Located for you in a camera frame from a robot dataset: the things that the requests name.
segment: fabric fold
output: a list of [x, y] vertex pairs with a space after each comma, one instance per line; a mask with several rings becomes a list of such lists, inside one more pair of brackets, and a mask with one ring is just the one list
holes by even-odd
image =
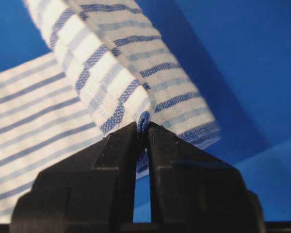
[[135, 1], [26, 3], [103, 134], [152, 120], [200, 148], [218, 140], [207, 104]]
[[[133, 0], [27, 0], [52, 52], [0, 73], [0, 223], [37, 174], [131, 122], [200, 148], [218, 140], [205, 100]], [[140, 155], [136, 177], [148, 172]]]

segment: black clamp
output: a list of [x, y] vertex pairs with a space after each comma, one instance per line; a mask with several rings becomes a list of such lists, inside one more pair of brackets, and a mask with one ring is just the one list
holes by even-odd
[[[151, 223], [133, 223], [135, 170], [147, 150]], [[14, 209], [10, 233], [263, 233], [239, 171], [150, 123], [132, 123], [43, 170]]]

